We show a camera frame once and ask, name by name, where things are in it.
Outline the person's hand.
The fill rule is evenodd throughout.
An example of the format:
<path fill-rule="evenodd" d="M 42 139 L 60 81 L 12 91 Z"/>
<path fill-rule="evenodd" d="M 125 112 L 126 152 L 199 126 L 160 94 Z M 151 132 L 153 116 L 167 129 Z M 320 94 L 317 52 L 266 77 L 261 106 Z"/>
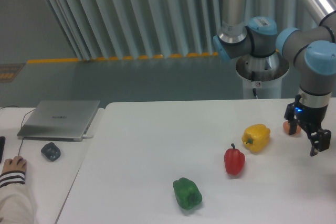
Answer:
<path fill-rule="evenodd" d="M 8 158 L 5 160 L 2 174 L 10 172 L 23 172 L 27 171 L 27 161 L 21 156 L 15 156 L 13 159 Z"/>

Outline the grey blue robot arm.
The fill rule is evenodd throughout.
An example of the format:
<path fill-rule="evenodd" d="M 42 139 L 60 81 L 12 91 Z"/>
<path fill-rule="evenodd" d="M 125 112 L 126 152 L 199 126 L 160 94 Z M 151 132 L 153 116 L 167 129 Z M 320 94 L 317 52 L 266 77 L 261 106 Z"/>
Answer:
<path fill-rule="evenodd" d="M 257 83 L 282 78 L 289 65 L 300 71 L 299 92 L 287 105 L 285 119 L 289 134 L 297 128 L 305 131 L 315 156 L 327 150 L 331 140 L 321 123 L 335 85 L 335 0 L 302 1 L 317 27 L 278 32 L 268 17 L 253 17 L 245 24 L 246 0 L 223 0 L 222 25 L 213 41 L 222 59 L 238 58 L 237 73 L 252 90 Z"/>

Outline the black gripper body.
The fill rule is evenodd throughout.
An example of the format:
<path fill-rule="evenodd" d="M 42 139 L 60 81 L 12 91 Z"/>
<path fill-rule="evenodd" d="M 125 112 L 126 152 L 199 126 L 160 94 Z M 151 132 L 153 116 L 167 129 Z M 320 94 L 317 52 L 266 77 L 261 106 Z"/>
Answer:
<path fill-rule="evenodd" d="M 324 120 L 328 104 L 324 102 L 315 102 L 315 98 L 304 98 L 303 94 L 295 96 L 295 101 L 286 107 L 284 118 L 286 121 L 297 119 L 298 125 L 306 132 L 309 129 L 322 128 L 321 123 Z"/>

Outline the striped cream sleeve forearm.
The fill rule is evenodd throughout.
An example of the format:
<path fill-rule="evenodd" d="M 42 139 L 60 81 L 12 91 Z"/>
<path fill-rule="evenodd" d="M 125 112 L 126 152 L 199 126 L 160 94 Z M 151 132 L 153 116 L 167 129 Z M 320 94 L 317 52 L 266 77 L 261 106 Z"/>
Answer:
<path fill-rule="evenodd" d="M 25 172 L 1 174 L 1 223 L 34 223 L 34 209 Z"/>

